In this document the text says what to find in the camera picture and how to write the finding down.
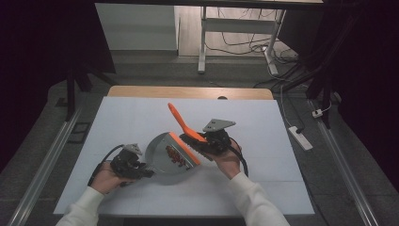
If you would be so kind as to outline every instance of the gray floor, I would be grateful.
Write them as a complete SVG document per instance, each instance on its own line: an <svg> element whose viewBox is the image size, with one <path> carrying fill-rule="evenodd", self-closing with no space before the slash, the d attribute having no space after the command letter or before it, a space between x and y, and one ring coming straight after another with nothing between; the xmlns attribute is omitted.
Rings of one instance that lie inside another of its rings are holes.
<svg viewBox="0 0 399 226"><path fill-rule="evenodd" d="M187 55L174 56L162 52L113 52L117 74L109 74L109 76L122 85L137 86L252 88L257 83L269 81L257 88L270 89L277 82L270 80L265 61L259 56L208 57L206 74L199 75L197 73L198 58L194 54ZM278 64L280 73L287 72L291 66L292 64ZM77 121L80 123L93 122L102 98L110 88L108 84L93 75L90 76L90 80L94 86L88 94L87 104ZM287 216L287 218L292 225L364 225L357 205L348 192L320 133L317 121L311 116L309 100L304 95L305 90L306 87L302 86L292 89L283 94L282 100L279 93L274 93L281 110L284 107L289 123L300 125L298 118L303 120L306 125L303 134L314 147L311 152L304 152L293 139L291 140L316 214ZM54 85L49 90L46 107L18 152L0 175L1 224L9 222L66 117L66 107L57 105L60 98L66 98L65 82ZM398 192L392 187L367 149L344 123L337 111L338 104L333 101L330 109L331 131L339 141L380 225L399 225ZM83 146L82 143L76 143L81 138L84 136L70 135L70 142L63 148L25 225L55 225L59 220L60 216L54 216L52 213ZM123 223L123 218L101 216L99 225L123 225ZM174 226L196 225L195 222L188 220L161 222L156 219L137 218L129 220L128 223L131 225L171 225L172 223Z"/></svg>

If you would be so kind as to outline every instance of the dark background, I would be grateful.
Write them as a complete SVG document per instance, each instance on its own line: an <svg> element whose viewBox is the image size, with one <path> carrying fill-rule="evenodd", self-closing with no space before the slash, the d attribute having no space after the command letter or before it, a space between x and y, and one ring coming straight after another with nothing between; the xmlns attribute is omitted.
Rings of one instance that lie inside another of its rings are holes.
<svg viewBox="0 0 399 226"><path fill-rule="evenodd" d="M0 3L1 170L47 103L49 88L85 63L114 73L92 3Z"/></svg>

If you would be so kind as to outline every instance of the white cable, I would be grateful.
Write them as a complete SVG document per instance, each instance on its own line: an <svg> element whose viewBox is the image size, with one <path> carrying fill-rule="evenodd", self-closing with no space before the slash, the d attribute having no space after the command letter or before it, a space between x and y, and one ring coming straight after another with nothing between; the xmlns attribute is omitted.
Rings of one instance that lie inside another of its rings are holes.
<svg viewBox="0 0 399 226"><path fill-rule="evenodd" d="M329 107L324 109L324 110L322 110L322 112L325 112L325 111L329 110L330 108L331 108L331 101L329 101Z"/></svg>

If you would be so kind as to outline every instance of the white table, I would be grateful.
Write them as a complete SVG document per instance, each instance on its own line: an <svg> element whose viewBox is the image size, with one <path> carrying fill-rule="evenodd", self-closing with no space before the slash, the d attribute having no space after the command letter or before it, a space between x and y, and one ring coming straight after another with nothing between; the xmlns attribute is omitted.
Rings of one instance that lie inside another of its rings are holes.
<svg viewBox="0 0 399 226"><path fill-rule="evenodd" d="M212 118L236 121L226 131L243 147L249 178L264 187L283 214L314 213L276 101L146 97L104 98L54 213L63 214L81 196L96 165L115 146L137 142L145 152L157 135L168 131L181 134L169 112L169 102L197 131ZM106 196L99 213L121 217L240 216L226 188L228 179L214 162L195 154L200 166L185 174L155 175L117 189Z"/></svg>

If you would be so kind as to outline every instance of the orange handle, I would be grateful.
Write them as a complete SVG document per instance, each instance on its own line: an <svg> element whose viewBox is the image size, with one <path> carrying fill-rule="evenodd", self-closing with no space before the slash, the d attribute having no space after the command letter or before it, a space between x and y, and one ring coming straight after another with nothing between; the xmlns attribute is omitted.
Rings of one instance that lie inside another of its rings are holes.
<svg viewBox="0 0 399 226"><path fill-rule="evenodd" d="M174 107L174 105L172 103L168 103L168 107L169 107L170 112L176 119L177 123L179 123L180 126L182 127L183 132L185 134L187 134L189 137L197 139L198 141L206 142L206 139L204 137L199 135L195 130L191 129L184 123L182 116L180 115L179 111L177 111L176 107Z"/></svg>

